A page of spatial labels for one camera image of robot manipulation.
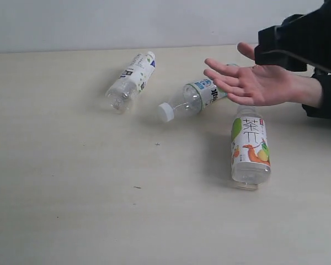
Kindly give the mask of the person's open right hand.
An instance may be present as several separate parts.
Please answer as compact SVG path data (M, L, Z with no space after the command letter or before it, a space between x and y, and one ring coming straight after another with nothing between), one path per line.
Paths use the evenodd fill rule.
M240 105L271 106L285 102L318 108L322 85L312 77L296 75L279 66L238 67L206 59L204 75Z

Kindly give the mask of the black sleeved forearm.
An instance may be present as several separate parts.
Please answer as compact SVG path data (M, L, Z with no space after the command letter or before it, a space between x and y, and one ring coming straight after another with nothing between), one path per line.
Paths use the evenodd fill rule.
M319 107L302 105L308 117L331 120L331 74L312 75L322 86L322 99Z

